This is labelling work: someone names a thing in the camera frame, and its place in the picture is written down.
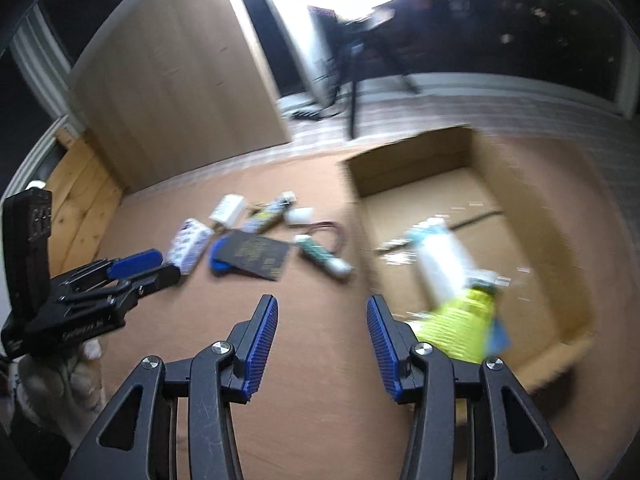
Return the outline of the left gloved hand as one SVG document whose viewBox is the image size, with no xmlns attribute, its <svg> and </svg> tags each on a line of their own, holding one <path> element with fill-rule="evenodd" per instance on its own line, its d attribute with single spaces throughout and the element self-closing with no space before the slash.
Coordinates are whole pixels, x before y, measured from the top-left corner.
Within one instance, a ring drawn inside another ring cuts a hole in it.
<svg viewBox="0 0 640 480">
<path fill-rule="evenodd" d="M 14 405 L 36 426 L 78 445 L 106 404 L 101 359 L 104 342 L 83 342 L 69 356 L 13 365 Z"/>
</svg>

